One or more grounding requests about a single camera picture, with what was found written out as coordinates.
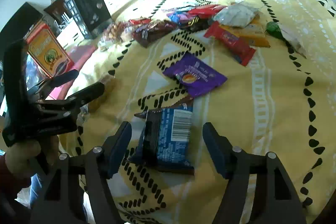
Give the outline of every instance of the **barcode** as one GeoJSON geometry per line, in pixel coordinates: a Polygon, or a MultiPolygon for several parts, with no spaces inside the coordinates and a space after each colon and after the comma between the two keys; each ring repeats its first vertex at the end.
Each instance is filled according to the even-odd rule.
{"type": "Polygon", "coordinates": [[[171,129],[171,140],[173,142],[187,142],[190,136],[192,112],[175,109],[173,126],[171,129]]]}

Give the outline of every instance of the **red sleeve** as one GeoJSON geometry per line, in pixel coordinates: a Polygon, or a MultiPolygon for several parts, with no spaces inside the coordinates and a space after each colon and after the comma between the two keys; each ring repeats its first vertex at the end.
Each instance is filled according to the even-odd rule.
{"type": "Polygon", "coordinates": [[[31,179],[17,179],[9,172],[5,156],[0,156],[0,192],[4,193],[8,199],[15,199],[17,193],[22,188],[27,188],[31,184],[31,179]]]}

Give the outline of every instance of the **red wrapper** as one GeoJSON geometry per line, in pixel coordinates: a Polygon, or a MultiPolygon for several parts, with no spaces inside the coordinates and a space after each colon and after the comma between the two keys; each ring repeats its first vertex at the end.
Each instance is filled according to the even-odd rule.
{"type": "Polygon", "coordinates": [[[151,22],[152,20],[150,18],[137,18],[137,19],[130,19],[128,22],[134,24],[134,25],[140,25],[140,24],[147,24],[151,22]]]}
{"type": "Polygon", "coordinates": [[[246,41],[222,29],[217,21],[211,25],[204,37],[216,37],[221,40],[243,66],[249,63],[255,53],[255,49],[251,48],[246,41]]]}
{"type": "Polygon", "coordinates": [[[219,11],[227,6],[219,5],[219,4],[209,4],[198,6],[194,9],[188,11],[189,14],[199,16],[199,18],[210,18],[216,15],[219,11]]]}

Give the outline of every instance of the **purple snack package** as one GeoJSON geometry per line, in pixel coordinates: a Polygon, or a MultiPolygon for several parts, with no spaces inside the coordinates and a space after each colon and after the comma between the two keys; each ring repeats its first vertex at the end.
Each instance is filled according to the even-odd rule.
{"type": "Polygon", "coordinates": [[[163,74],[176,77],[193,98],[208,93],[227,80],[224,75],[189,52],[186,52],[180,61],[167,68],[163,74]]]}

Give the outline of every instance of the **black box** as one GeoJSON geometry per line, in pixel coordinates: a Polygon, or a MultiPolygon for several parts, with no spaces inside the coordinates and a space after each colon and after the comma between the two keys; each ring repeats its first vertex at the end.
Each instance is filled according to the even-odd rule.
{"type": "Polygon", "coordinates": [[[64,3],[85,39],[97,37],[112,22],[104,0],[64,0],[64,3]]]}

